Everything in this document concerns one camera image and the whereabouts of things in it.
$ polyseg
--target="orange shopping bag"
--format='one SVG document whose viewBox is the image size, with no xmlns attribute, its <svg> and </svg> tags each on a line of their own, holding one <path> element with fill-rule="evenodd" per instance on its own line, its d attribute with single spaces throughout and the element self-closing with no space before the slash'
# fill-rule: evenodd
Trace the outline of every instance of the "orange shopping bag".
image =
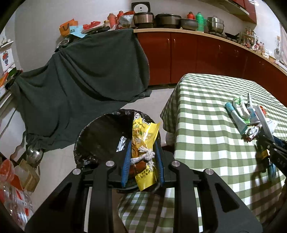
<svg viewBox="0 0 287 233">
<path fill-rule="evenodd" d="M 61 24 L 59 30 L 62 36 L 67 36 L 70 34 L 70 26 L 78 26 L 78 21 L 72 19 L 68 22 Z"/>
</svg>

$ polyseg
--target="green thermos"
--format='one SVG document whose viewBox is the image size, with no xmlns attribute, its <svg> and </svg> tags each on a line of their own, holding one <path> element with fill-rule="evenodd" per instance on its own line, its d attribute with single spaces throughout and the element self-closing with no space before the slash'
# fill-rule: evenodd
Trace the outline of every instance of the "green thermos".
<svg viewBox="0 0 287 233">
<path fill-rule="evenodd" d="M 195 16 L 196 20 L 198 21 L 198 31 L 203 32 L 204 31 L 204 17 L 200 12 L 197 13 Z"/>
</svg>

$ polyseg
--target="table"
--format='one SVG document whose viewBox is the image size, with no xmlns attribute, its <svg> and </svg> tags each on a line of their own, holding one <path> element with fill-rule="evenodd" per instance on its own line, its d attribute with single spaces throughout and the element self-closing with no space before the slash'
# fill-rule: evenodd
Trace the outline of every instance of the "table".
<svg viewBox="0 0 287 233">
<path fill-rule="evenodd" d="M 175 159 L 189 168 L 212 168 L 250 208 L 260 222 L 275 212 L 285 176 L 277 170 L 268 181 L 267 172 L 256 161 L 256 140 L 241 135 L 224 107 L 226 102 L 250 92 L 254 104 L 278 121 L 274 136 L 287 139 L 287 108 L 255 82 L 219 75 L 184 75 L 161 113 L 163 128 L 174 133 Z M 199 230 L 202 231 L 198 194 Z M 119 216 L 129 232 L 172 232 L 174 189 L 164 195 L 136 192 L 125 195 Z"/>
</svg>

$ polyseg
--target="black trash bag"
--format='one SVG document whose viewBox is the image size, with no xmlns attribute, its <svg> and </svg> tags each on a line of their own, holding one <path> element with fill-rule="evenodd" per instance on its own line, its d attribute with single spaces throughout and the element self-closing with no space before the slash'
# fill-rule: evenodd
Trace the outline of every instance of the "black trash bag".
<svg viewBox="0 0 287 233">
<path fill-rule="evenodd" d="M 120 109 L 104 114 L 89 123 L 80 133 L 74 147 L 74 158 L 78 168 L 87 164 L 99 164 L 113 160 L 122 136 L 132 138 L 134 113 L 137 112 L 148 123 L 155 123 L 147 114 L 133 109 Z"/>
</svg>

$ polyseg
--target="red thermos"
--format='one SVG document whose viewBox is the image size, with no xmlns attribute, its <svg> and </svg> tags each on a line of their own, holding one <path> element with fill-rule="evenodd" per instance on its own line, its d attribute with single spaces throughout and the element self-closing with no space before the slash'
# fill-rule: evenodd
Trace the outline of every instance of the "red thermos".
<svg viewBox="0 0 287 233">
<path fill-rule="evenodd" d="M 194 19 L 195 19 L 195 16 L 194 16 L 194 14 L 190 11 L 189 14 L 187 15 L 187 18 L 188 18 L 188 19 L 191 19 L 191 20 L 194 20 Z"/>
<path fill-rule="evenodd" d="M 119 11 L 119 13 L 118 13 L 118 15 L 117 15 L 118 20 L 120 19 L 120 17 L 121 17 L 123 14 L 124 14 L 124 12 L 123 12 L 123 11 Z"/>
<path fill-rule="evenodd" d="M 110 21 L 110 27 L 113 28 L 113 26 L 116 24 L 116 16 L 113 13 L 110 13 L 108 16 L 108 20 Z"/>
</svg>

